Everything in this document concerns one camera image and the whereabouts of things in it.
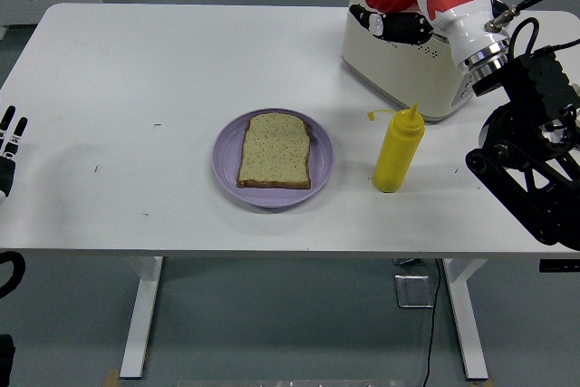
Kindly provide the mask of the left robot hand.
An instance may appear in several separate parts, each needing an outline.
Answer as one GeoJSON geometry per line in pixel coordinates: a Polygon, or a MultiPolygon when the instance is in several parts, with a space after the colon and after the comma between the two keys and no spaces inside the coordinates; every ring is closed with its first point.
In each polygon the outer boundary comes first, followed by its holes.
{"type": "Polygon", "coordinates": [[[10,195],[15,177],[15,155],[19,149],[19,143],[26,129],[28,120],[21,117],[16,123],[14,130],[9,128],[14,119],[16,108],[10,105],[1,118],[1,201],[4,202],[10,195]]]}

